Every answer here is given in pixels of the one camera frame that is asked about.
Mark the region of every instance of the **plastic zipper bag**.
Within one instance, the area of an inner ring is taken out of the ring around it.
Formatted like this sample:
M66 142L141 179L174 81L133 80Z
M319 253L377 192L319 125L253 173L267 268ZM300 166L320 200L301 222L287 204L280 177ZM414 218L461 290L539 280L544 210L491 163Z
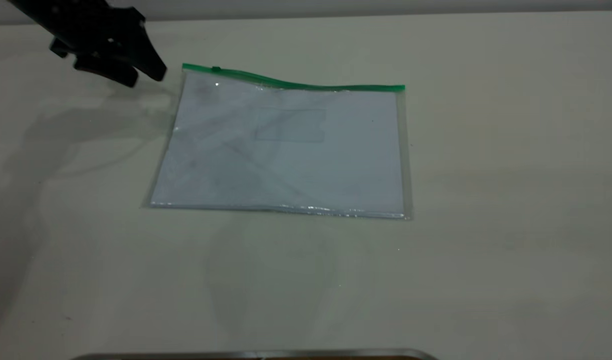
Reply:
M409 217L403 85L184 75L153 207Z

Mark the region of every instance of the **transparent plastic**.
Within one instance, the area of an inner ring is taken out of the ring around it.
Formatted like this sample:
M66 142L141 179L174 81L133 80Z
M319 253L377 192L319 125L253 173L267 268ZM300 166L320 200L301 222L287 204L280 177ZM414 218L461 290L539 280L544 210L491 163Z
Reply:
M404 86L184 76L152 207L409 218Z

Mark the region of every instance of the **wall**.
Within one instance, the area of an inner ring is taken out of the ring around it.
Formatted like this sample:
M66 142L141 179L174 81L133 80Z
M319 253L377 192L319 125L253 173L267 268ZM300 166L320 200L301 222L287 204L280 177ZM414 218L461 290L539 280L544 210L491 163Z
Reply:
M111 0L148 20L303 18L464 12L612 10L612 0ZM29 23L0 0L0 24Z

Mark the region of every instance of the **white table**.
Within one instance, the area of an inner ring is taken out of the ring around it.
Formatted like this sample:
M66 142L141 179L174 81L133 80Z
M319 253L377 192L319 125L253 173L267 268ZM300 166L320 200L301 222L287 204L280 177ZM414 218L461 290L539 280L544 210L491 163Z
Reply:
M612 359L612 13L147 28L128 89L0 27L0 360ZM182 62L406 84L414 220L147 208Z

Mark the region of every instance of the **green zipper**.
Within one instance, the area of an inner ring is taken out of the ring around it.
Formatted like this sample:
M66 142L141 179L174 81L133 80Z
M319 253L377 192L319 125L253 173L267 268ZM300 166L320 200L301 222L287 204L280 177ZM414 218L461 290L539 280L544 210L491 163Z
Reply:
M200 66L198 64L187 64L185 63L182 67L184 70L199 71L201 73L213 73L228 78L243 80L244 82L250 82L254 84L263 85L265 87L280 88L280 89L297 89L297 90L309 90L309 91L381 91L381 92L401 92L406 89L406 85L344 85L344 86L322 86L322 85L308 85L298 84L297 82L288 82L271 77L257 75L241 70L230 70L227 68L220 68L219 66L207 67Z

